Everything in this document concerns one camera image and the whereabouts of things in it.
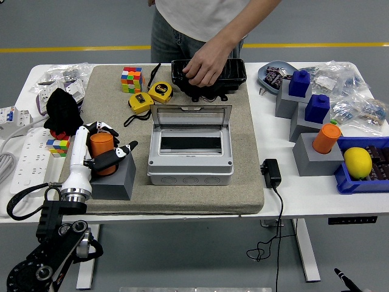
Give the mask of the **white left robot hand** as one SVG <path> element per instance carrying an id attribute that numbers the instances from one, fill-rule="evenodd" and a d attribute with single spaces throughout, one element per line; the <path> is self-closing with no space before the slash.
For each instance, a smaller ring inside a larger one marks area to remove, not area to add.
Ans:
<path id="1" fill-rule="evenodd" d="M 92 158 L 90 150 L 90 137 L 97 133 L 109 133 L 114 137 L 114 149 Z M 138 145 L 137 141 L 132 141 L 127 145 L 118 147 L 119 134 L 104 122 L 94 122 L 82 125 L 78 128 L 72 147 L 70 161 L 70 175 L 62 183 L 61 196 L 64 200 L 88 200 L 92 193 L 90 183 L 91 172 L 99 172 L 108 167 L 112 167 L 124 160 L 132 150 Z"/>

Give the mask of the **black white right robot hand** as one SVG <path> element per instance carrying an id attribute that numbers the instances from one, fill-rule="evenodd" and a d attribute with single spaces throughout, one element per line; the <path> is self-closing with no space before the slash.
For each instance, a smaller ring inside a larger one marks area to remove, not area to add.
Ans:
<path id="1" fill-rule="evenodd" d="M 348 291 L 350 292 L 363 292 L 363 291 L 370 291 L 369 289 L 361 289 L 359 288 L 349 277 L 347 277 L 341 270 L 338 268 L 334 268 L 334 272 L 337 274 L 337 276 L 343 281 L 345 286 L 348 288 Z"/>

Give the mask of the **person's left hand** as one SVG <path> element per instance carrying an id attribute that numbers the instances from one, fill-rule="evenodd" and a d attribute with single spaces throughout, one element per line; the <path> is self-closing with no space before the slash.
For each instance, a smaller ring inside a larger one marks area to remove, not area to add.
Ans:
<path id="1" fill-rule="evenodd" d="M 206 43 L 184 67 L 183 73 L 191 85 L 205 87 L 213 85 L 221 75 L 230 52 L 223 47 Z"/>

